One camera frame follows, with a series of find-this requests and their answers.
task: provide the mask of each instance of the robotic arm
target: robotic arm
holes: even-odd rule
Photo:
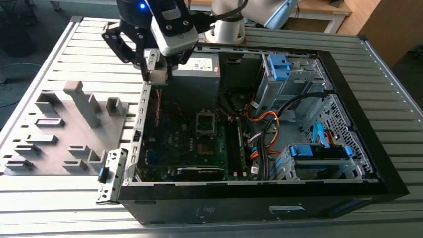
[[[122,21],[105,27],[103,39],[125,63],[141,69],[143,80],[151,83],[151,71],[145,59],[146,48],[159,48],[167,84],[173,71],[186,64],[199,33],[207,32],[214,43],[241,44],[247,17],[265,26],[279,29],[298,0],[214,0],[213,15],[191,15],[185,0],[118,0]],[[127,45],[122,33],[134,41]]]

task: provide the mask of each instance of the blue plastic bracket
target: blue plastic bracket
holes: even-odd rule
[[[353,155],[354,155],[354,152],[353,152],[353,149],[351,149],[351,147],[349,145],[345,147],[345,150],[346,150],[346,153],[349,155],[349,158],[351,158]]]
[[[274,79],[278,81],[287,80],[291,74],[291,63],[286,55],[270,54],[270,66],[274,72]]]
[[[326,141],[323,124],[319,122],[317,122],[313,126],[313,143],[317,143],[318,136],[321,137],[321,143],[325,145],[326,148],[330,148],[331,145]]]

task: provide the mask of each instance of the floor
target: floor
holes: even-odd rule
[[[63,10],[54,11],[49,1],[35,0],[35,2],[34,11],[39,24],[29,28],[29,33],[37,43],[37,52],[23,58],[11,58],[0,51],[0,67],[13,63],[43,64],[73,16],[119,18],[118,8],[113,5],[62,3]],[[21,100],[37,75],[38,67],[34,65],[22,65],[0,69],[0,71],[10,78],[9,84],[0,87],[2,130],[17,107],[17,104],[13,103]],[[393,71],[418,104],[423,107],[423,94],[421,93],[423,88],[423,59],[417,59],[413,54],[408,54],[393,68]]]
[[[117,6],[82,3],[62,3],[62,11],[54,11],[51,3],[35,0],[34,11],[39,23],[29,27],[31,39],[37,44],[37,52],[23,58],[13,58],[0,50],[0,68],[13,63],[34,63],[42,65],[57,44],[73,16],[119,18]],[[0,85],[0,130],[3,129],[17,104],[27,91],[39,67],[34,65],[11,66],[0,69],[9,78],[9,84]]]

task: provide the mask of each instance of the black cable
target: black cable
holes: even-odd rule
[[[245,0],[245,3],[242,6],[239,6],[237,9],[234,9],[233,11],[229,11],[225,14],[217,15],[214,16],[214,18],[217,19],[217,21],[223,20],[226,18],[229,18],[230,16],[235,15],[237,13],[239,13],[247,6],[249,0]]]
[[[263,162],[262,162],[262,158],[258,157],[257,158],[259,160],[258,165],[259,165],[259,171],[258,171],[258,181],[263,181]]]
[[[239,115],[231,113],[222,104],[217,104],[217,108],[226,114],[229,117],[238,117]]]
[[[306,93],[306,94],[302,94],[302,95],[298,95],[295,96],[294,98],[291,98],[289,101],[286,101],[286,103],[282,105],[282,107],[279,108],[278,112],[277,112],[277,115],[278,117],[282,116],[282,114],[285,113],[285,111],[297,103],[299,102],[301,100],[303,100],[305,98],[326,98],[329,96],[330,93],[327,92],[317,92],[317,93]],[[270,161],[269,161],[269,154],[267,154],[267,149],[266,149],[266,134],[267,134],[267,131],[270,130],[273,124],[275,123],[275,120],[270,120],[265,126],[265,129],[262,131],[262,134],[261,134],[261,138],[258,140],[258,151],[259,151],[259,158],[261,158],[261,161],[265,161],[263,162],[263,167],[265,169],[262,170],[262,172],[265,173],[266,172],[266,167],[269,168],[270,166]],[[262,174],[262,177],[265,180],[269,180],[270,179],[270,174],[269,173],[265,173]]]
[[[231,96],[229,93],[225,93],[225,98],[226,98],[226,102],[227,102],[227,105],[230,106],[230,110],[227,110],[229,112],[234,112],[233,114],[241,116],[241,113],[245,112],[245,110],[239,110],[231,100]]]

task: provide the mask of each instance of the metal case frame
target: metal case frame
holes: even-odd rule
[[[118,200],[138,221],[142,224],[157,224],[330,218],[338,217],[371,203],[386,202],[408,195],[409,190],[331,53],[273,47],[231,45],[219,45],[218,47],[205,43],[199,44],[197,48],[197,51],[201,52],[227,52],[231,50],[250,53],[302,52],[318,56],[351,121],[350,129],[355,131],[361,139],[373,167],[378,172],[375,177],[381,178],[381,182],[278,184],[273,181],[265,181],[261,185],[210,184],[195,186],[191,184],[183,186],[175,183],[158,183],[141,186],[129,180],[133,179],[131,174],[126,174],[127,180],[123,181],[123,186],[119,189]],[[131,157],[127,160],[127,169],[130,166]]]

